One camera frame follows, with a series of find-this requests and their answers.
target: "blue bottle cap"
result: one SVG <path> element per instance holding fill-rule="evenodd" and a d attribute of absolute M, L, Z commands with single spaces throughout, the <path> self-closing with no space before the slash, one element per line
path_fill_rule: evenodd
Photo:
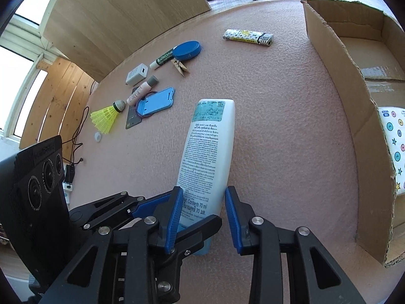
<path fill-rule="evenodd" d="M 173 50 L 173 57 L 180 62 L 183 60 L 189 60 L 197 56 L 201 52 L 201 45 L 198 41 L 187 41 L 179 44 Z"/>

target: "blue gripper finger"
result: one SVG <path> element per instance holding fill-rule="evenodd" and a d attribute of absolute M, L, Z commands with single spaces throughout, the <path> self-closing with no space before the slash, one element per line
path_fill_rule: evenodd
<path fill-rule="evenodd" d="M 173 210 L 167 223 L 167 235 L 165 244 L 165 253 L 169 254 L 170 250 L 174 247 L 177 235 L 177 229 L 179 227 L 179 221 L 181 216 L 181 209 L 183 207 L 183 190 L 179 188 L 177 192 L 177 198 L 173 205 Z"/>
<path fill-rule="evenodd" d="M 238 195 L 231 193 L 227 187 L 225 190 L 225 207 L 226 214 L 228 215 L 230 232 L 232 235 L 233 246 L 236 248 L 238 254 L 242 252 L 242 237 L 241 237 L 241 227 L 238 219 L 238 214 L 236 213 L 234 200 L 238 200 Z"/>
<path fill-rule="evenodd" d="M 136 210 L 132 212 L 134 218 L 146 218 L 147 216 L 152 216 L 155 212 L 156 207 L 161 204 L 169 201 L 170 193 L 160 196 L 157 199 L 150 198 L 145 201 L 142 201 L 136 207 Z"/>

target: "wooden wall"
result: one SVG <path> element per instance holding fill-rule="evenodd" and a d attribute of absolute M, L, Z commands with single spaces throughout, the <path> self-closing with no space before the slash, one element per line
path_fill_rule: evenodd
<path fill-rule="evenodd" d="M 70 140 L 80 124 L 94 82 L 76 64 L 60 57 L 52 65 L 41 63 L 38 67 L 48 75 L 32 104 L 20 149 L 58 134 L 63 141 Z M 71 142 L 63 145 L 63 156 L 67 159 L 71 149 Z"/>
<path fill-rule="evenodd" d="M 43 35 L 100 82 L 147 42 L 209 10 L 206 0 L 56 0 Z"/>

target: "cardboard box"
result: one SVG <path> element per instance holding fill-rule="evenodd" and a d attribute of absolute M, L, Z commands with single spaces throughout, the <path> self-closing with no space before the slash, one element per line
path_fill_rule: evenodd
<path fill-rule="evenodd" d="M 308 37 L 335 83 L 353 137 L 357 242 L 388 267 L 405 258 L 405 195 L 396 195 L 396 170 L 377 107 L 405 108 L 405 34 L 382 11 L 359 2 L 301 2 Z"/>

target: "power plug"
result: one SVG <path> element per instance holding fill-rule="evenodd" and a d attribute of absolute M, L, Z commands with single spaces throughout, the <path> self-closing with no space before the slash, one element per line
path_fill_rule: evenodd
<path fill-rule="evenodd" d="M 148 67 L 145 64 L 139 64 L 131 72 L 128 73 L 125 83 L 127 85 L 135 86 L 139 81 L 146 78 L 148 74 Z"/>
<path fill-rule="evenodd" d="M 67 164 L 66 165 L 66 172 L 65 172 L 65 183 L 73 183 L 74 179 L 74 164 Z"/>

